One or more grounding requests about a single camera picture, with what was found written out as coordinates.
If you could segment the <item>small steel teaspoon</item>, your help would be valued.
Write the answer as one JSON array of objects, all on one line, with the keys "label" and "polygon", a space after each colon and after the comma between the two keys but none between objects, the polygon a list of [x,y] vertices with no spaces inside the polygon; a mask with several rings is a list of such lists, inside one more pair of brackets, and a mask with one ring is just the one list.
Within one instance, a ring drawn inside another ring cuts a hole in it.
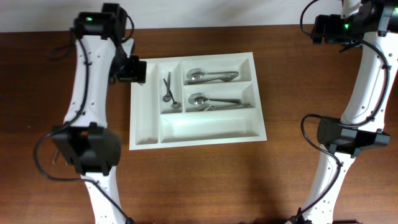
[{"label": "small steel teaspoon", "polygon": [[171,78],[171,73],[168,72],[167,74],[167,79],[163,79],[165,87],[166,87],[166,94],[162,97],[163,102],[167,103],[171,100],[171,94],[170,94],[170,78]]}]

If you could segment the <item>steel dessert spoon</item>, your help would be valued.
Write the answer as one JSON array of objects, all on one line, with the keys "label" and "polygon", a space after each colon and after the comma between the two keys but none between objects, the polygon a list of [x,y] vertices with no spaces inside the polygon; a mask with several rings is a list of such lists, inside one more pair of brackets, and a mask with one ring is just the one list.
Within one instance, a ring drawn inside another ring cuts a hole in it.
[{"label": "steel dessert spoon", "polygon": [[170,90],[170,94],[171,94],[171,100],[173,101],[171,107],[172,107],[173,109],[178,109],[178,108],[180,108],[180,107],[181,107],[181,103],[174,100],[174,96],[173,96],[171,90]]}]

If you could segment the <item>large steel spoon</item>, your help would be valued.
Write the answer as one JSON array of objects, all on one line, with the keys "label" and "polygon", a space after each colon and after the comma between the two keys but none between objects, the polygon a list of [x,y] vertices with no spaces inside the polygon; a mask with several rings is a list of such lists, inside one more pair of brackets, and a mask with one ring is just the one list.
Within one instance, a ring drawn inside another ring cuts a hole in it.
[{"label": "large steel spoon", "polygon": [[219,98],[208,98],[202,93],[195,93],[188,97],[188,102],[192,105],[201,105],[207,101],[217,101],[222,103],[232,103],[240,105],[242,100],[240,99],[219,99]]}]

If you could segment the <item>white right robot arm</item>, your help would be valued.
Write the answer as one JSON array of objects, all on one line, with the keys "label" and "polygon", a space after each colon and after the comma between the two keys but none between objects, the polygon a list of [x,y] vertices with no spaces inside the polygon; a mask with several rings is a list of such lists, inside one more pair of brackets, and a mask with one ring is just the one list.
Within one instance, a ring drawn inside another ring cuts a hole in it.
[{"label": "white right robot arm", "polygon": [[397,74],[397,1],[343,1],[341,14],[319,15],[314,44],[362,47],[356,83],[340,118],[316,115],[320,161],[304,206],[288,223],[333,223],[334,207],[346,173],[361,152],[385,147],[383,131],[387,101]]}]

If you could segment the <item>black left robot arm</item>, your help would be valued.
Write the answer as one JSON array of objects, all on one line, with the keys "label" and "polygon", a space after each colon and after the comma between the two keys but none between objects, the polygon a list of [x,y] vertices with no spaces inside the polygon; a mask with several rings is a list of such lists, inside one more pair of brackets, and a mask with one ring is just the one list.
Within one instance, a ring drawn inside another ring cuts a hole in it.
[{"label": "black left robot arm", "polygon": [[51,138],[89,193],[96,223],[133,223],[121,208],[116,169],[121,140],[107,128],[106,97],[110,84],[146,82],[147,63],[133,55],[134,39],[126,37],[131,21],[118,3],[100,12],[81,12],[74,20],[76,73],[72,98],[62,126]]}]

